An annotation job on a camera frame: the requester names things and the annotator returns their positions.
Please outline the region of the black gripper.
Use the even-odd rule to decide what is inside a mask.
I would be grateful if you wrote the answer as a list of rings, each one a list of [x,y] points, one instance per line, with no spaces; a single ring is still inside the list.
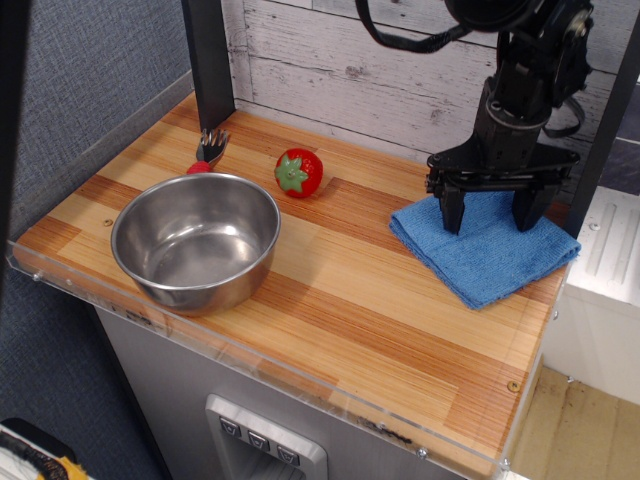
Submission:
[[[501,107],[481,107],[468,140],[429,157],[426,191],[439,198],[445,230],[459,233],[465,192],[516,191],[511,210],[517,229],[537,224],[580,160],[573,150],[538,141],[550,116],[549,108],[516,117]]]

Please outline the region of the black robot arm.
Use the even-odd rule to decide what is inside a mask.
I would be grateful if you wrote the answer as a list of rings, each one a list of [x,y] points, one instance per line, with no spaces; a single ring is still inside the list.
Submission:
[[[484,83],[473,132],[432,155],[426,190],[439,201],[445,230],[459,232],[469,192],[510,191],[516,227],[535,226],[569,178],[578,153],[540,143],[580,130],[574,99],[591,68],[588,1],[449,1],[472,31],[495,32],[497,68]]]

